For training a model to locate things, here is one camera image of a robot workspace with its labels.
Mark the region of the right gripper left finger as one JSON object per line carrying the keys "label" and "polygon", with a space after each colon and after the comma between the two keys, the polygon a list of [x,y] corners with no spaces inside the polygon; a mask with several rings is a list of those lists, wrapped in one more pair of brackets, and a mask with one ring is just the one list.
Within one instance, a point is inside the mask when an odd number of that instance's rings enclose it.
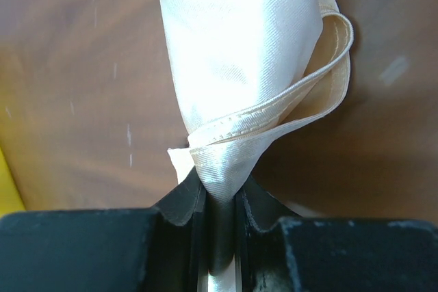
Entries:
{"label": "right gripper left finger", "polygon": [[206,291],[207,195],[195,171],[149,208],[1,218],[2,291]]}

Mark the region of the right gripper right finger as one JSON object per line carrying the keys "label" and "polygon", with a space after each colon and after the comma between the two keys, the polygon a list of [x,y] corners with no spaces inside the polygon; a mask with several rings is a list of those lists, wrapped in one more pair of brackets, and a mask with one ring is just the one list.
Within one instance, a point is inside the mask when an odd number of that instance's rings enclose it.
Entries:
{"label": "right gripper right finger", "polygon": [[436,291],[437,228],[301,217],[249,178],[235,197],[243,291]]}

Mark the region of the peach cloth napkin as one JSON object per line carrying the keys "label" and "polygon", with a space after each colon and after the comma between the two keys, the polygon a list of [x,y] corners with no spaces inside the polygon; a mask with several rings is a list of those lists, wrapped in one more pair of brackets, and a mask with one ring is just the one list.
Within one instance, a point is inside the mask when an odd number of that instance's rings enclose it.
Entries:
{"label": "peach cloth napkin", "polygon": [[212,205],[204,289],[237,291],[233,199],[273,141],[343,101],[352,23],[336,0],[159,2],[188,132],[168,155],[179,181],[197,172]]}

